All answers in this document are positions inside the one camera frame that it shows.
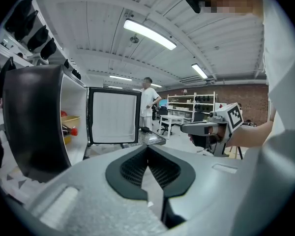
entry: white sleeve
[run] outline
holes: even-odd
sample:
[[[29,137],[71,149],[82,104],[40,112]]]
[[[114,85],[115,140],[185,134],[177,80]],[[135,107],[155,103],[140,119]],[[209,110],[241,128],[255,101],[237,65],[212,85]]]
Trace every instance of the white sleeve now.
[[[157,99],[159,97],[158,93],[153,89],[153,99]]]

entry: man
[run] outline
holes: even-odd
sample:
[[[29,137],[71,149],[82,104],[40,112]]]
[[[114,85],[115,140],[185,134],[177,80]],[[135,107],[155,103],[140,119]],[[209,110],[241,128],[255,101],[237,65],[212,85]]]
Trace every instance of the man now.
[[[162,99],[153,88],[150,88],[152,82],[149,77],[143,79],[140,106],[140,127],[148,127],[150,130],[152,130],[152,106]]]
[[[271,109],[270,120],[258,127],[238,128],[227,146],[261,146],[266,139],[295,130],[295,107],[288,114],[283,95],[293,92],[295,106],[295,29],[276,0],[201,0],[210,4],[217,12],[235,12],[241,15],[252,13],[263,20],[264,25],[264,67],[269,82],[269,98],[276,110]],[[220,127],[217,135],[223,137],[225,128]]]

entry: fluorescent light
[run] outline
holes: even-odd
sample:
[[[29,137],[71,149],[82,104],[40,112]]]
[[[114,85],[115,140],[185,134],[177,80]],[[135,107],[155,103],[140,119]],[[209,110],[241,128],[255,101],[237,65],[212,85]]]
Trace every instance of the fluorescent light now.
[[[151,84],[151,86],[155,86],[157,88],[161,88],[162,86],[156,85],[156,84]]]
[[[113,87],[113,86],[108,86],[109,88],[112,88],[112,89],[122,89],[120,87]]]
[[[204,71],[202,71],[202,69],[198,66],[198,64],[193,64],[191,65],[191,67],[195,69],[197,73],[199,73],[203,79],[207,79],[207,75],[204,73]]]
[[[142,24],[139,24],[131,19],[127,19],[124,22],[123,27],[125,29],[134,31],[138,34],[141,34],[145,37],[148,37],[154,41],[156,41],[157,43],[165,46],[166,48],[168,48],[169,50],[172,50],[174,48],[176,48],[176,44],[172,41],[170,41],[169,39],[167,39],[166,37],[164,37],[163,35],[157,33],[156,31],[154,31],[153,29],[146,27]]]
[[[120,79],[120,80],[132,81],[131,79],[128,79],[128,78],[123,78],[123,77],[118,77],[118,76],[113,76],[113,75],[110,75],[109,77],[114,78],[114,79]]]

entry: chair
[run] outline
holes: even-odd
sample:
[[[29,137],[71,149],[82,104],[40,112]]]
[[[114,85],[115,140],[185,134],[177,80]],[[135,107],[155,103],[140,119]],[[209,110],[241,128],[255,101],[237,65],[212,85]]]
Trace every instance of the chair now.
[[[162,106],[162,107],[160,107],[159,108],[159,110],[158,110],[158,114],[160,115],[160,116],[163,116],[163,115],[167,115],[168,114],[168,110],[167,110],[167,108],[166,107],[164,107],[164,106]],[[161,131],[163,130],[163,133],[162,133],[162,135],[164,135],[164,133],[165,133],[165,131],[167,131],[168,132],[168,124],[166,124],[166,123],[162,123],[162,126],[163,126],[163,128],[161,129]]]

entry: wall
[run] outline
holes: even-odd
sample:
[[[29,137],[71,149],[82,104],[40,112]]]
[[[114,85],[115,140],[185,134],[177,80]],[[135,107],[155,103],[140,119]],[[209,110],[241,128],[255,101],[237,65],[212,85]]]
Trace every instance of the wall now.
[[[218,94],[218,102],[234,103],[238,102],[242,105],[244,120],[250,119],[257,125],[265,123],[267,120],[268,109],[268,86],[258,84],[245,85],[218,85],[198,88],[185,88],[187,94],[212,94],[214,91]],[[167,95],[182,95],[182,89],[158,92],[158,94],[167,99]]]

